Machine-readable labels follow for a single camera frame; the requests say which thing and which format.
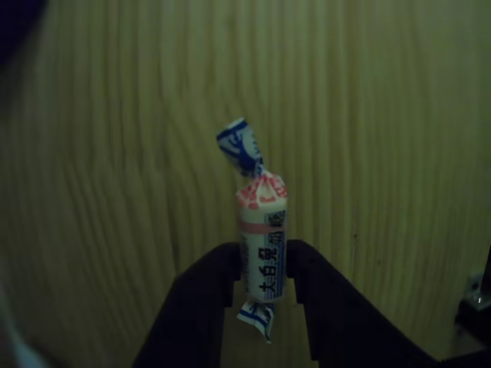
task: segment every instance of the blue and white wrapper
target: blue and white wrapper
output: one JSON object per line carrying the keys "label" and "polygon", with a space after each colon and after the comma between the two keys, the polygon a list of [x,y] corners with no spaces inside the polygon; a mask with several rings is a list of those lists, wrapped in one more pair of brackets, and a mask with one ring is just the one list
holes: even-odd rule
{"label": "blue and white wrapper", "polygon": [[286,205],[282,178],[268,172],[251,127],[244,119],[216,136],[219,148],[250,183],[237,192],[242,275],[248,300],[237,318],[256,326],[269,343],[273,302],[285,292]]}

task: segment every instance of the wood grain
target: wood grain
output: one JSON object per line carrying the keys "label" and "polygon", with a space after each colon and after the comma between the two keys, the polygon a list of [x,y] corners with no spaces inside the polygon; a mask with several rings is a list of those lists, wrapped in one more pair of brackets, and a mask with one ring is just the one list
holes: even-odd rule
{"label": "wood grain", "polygon": [[[28,340],[129,366],[180,272],[234,240],[245,116],[313,244],[447,355],[491,242],[491,7],[480,0],[52,0],[0,71],[2,280]],[[266,346],[227,311],[223,366],[314,366],[294,288]]]}

